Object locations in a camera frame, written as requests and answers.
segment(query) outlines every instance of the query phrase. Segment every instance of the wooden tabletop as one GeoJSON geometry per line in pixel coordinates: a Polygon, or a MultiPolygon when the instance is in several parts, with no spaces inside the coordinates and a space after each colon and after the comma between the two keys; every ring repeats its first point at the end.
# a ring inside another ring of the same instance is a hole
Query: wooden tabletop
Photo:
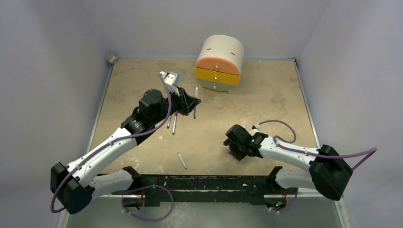
{"type": "MultiPolygon", "coordinates": [[[[91,149],[109,137],[138,106],[145,91],[164,88],[160,71],[183,76],[180,87],[194,95],[197,80],[195,60],[120,59],[112,72],[91,149]]],[[[291,167],[280,161],[246,157],[237,161],[223,145],[225,133],[234,124],[248,131],[257,122],[278,119],[297,133],[295,144],[316,147],[315,136],[292,61],[245,60],[239,85],[228,94],[199,88],[201,104],[197,118],[178,116],[175,135],[166,126],[146,141],[111,163],[103,173],[132,166],[142,174],[193,175],[268,175],[274,166],[291,167]],[[187,166],[183,167],[180,152],[187,166]]],[[[292,133],[280,123],[260,128],[269,135],[292,139],[292,133]]]]}

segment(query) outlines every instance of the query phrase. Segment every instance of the gray wall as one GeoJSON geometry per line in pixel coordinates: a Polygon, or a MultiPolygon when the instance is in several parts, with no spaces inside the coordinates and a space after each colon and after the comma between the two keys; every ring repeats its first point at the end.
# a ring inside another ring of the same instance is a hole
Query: gray wall
{"type": "Polygon", "coordinates": [[[356,227],[403,223],[402,41],[403,1],[331,0],[300,56],[319,141],[341,154],[378,147],[345,191],[356,227]]]}
{"type": "Polygon", "coordinates": [[[196,57],[214,34],[245,57],[300,54],[330,0],[83,0],[107,49],[122,57],[196,57]]]}
{"type": "Polygon", "coordinates": [[[54,227],[50,168],[85,153],[104,51],[78,0],[0,6],[1,227],[54,227]]]}

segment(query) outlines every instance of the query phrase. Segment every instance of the worn table surface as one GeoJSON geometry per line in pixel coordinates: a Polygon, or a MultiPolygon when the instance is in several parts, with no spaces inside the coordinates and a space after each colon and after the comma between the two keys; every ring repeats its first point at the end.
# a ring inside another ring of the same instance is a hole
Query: worn table surface
{"type": "MultiPolygon", "coordinates": [[[[120,59],[110,78],[91,149],[120,126],[138,106],[145,91],[155,88],[164,93],[157,76],[160,71],[182,74],[180,86],[194,95],[197,85],[194,64],[195,60],[189,59],[120,59]]],[[[316,146],[292,61],[245,60],[240,83],[232,93],[199,88],[199,98],[201,104],[196,119],[192,114],[178,116],[175,135],[172,135],[172,128],[162,127],[103,172],[132,166],[143,174],[268,175],[274,166],[290,165],[256,157],[237,161],[228,155],[229,149],[223,145],[226,131],[234,124],[249,131],[255,123],[267,119],[290,124],[297,133],[296,144],[316,146]],[[187,170],[177,152],[181,153],[187,170]]],[[[260,129],[269,135],[292,139],[292,133],[280,123],[267,123],[260,129]]]]}

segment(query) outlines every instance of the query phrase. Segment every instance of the pen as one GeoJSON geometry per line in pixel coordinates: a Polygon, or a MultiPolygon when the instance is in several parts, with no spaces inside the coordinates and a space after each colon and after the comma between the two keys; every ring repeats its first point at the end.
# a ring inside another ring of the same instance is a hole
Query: pen
{"type": "MultiPolygon", "coordinates": [[[[198,96],[199,96],[199,89],[197,86],[196,86],[196,92],[194,93],[194,96],[196,98],[198,98],[198,96]]],[[[194,111],[193,111],[193,119],[196,119],[196,107],[194,108],[194,111]]]]}
{"type": "Polygon", "coordinates": [[[187,170],[188,168],[186,167],[185,161],[183,160],[183,158],[182,158],[182,156],[181,156],[181,154],[180,154],[179,152],[178,152],[178,156],[179,156],[179,159],[181,160],[183,166],[184,166],[185,169],[187,170]]]}
{"type": "Polygon", "coordinates": [[[178,112],[175,112],[175,116],[173,117],[173,128],[172,128],[172,134],[175,134],[176,131],[176,119],[178,118],[178,112]]]}
{"type": "Polygon", "coordinates": [[[166,126],[166,128],[169,128],[169,125],[171,125],[171,118],[172,118],[172,115],[170,115],[168,118],[168,125],[166,126]]]}

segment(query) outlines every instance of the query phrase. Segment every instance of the yellow drawer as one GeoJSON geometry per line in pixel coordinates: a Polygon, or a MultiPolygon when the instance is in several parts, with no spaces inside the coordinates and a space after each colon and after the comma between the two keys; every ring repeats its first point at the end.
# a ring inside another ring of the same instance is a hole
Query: yellow drawer
{"type": "Polygon", "coordinates": [[[221,84],[237,86],[240,81],[239,75],[226,74],[213,70],[206,70],[195,67],[194,75],[196,78],[221,84]]]}

